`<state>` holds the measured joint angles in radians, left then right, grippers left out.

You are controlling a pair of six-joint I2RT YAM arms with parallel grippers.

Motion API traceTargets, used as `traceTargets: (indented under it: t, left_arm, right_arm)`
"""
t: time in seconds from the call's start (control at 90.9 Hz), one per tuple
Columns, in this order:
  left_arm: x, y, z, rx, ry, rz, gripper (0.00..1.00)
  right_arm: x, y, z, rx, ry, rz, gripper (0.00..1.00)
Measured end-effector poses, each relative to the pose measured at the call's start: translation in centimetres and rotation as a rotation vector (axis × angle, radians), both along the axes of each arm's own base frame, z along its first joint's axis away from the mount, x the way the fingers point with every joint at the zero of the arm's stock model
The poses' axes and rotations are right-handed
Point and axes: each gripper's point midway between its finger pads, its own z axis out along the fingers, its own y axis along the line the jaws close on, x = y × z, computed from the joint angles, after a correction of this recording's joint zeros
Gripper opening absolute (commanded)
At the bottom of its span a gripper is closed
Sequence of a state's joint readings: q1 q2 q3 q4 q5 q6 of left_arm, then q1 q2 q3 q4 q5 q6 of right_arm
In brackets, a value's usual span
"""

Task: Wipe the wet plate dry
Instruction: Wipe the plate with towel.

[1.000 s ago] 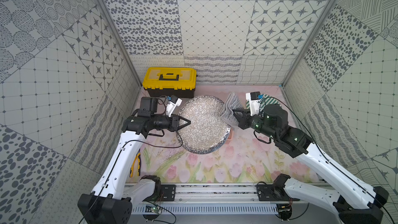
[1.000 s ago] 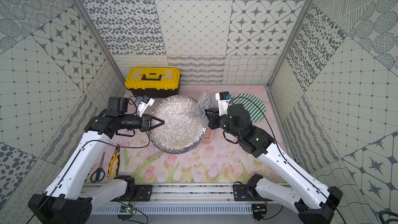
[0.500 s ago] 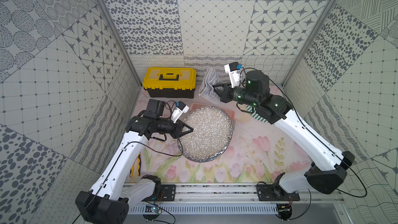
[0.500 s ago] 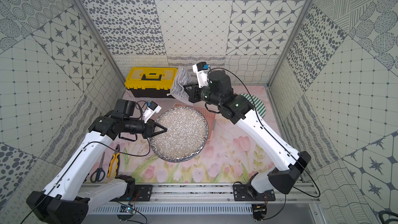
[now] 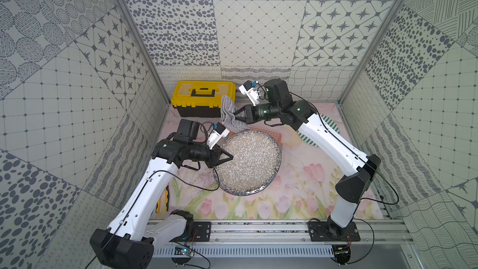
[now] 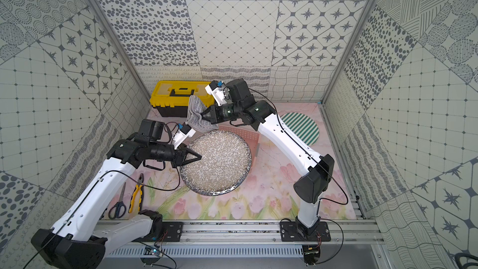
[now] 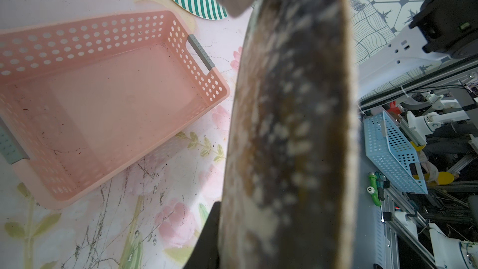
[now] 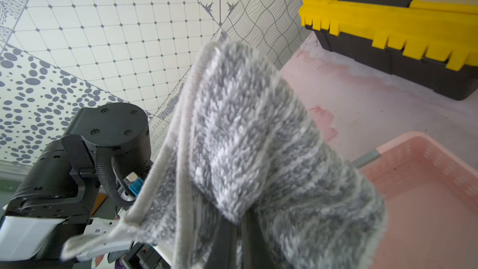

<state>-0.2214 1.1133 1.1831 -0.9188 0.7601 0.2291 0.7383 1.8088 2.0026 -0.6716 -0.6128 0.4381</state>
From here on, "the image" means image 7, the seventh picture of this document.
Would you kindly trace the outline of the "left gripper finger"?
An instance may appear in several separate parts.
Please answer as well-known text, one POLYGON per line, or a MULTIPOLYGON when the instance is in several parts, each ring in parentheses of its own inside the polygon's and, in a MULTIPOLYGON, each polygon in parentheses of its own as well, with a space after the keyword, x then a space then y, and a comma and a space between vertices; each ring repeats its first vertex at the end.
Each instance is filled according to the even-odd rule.
POLYGON ((219 269, 219 224, 221 202, 213 204, 199 239, 183 269, 219 269))

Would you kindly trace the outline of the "speckled grey plate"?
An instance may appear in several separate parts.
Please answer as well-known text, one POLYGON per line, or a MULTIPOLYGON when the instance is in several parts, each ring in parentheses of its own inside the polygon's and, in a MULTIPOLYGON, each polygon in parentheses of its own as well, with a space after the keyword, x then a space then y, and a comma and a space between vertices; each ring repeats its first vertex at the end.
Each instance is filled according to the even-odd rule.
POLYGON ((348 0, 259 0, 235 89, 222 269, 348 269, 359 165, 348 0))

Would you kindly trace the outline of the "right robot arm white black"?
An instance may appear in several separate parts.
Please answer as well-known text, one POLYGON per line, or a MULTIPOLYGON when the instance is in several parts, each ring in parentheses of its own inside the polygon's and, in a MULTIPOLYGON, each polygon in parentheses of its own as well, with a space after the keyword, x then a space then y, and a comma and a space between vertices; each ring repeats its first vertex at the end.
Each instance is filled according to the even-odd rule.
POLYGON ((478 0, 424 0, 417 15, 358 68, 363 97, 427 62, 478 52, 478 0))

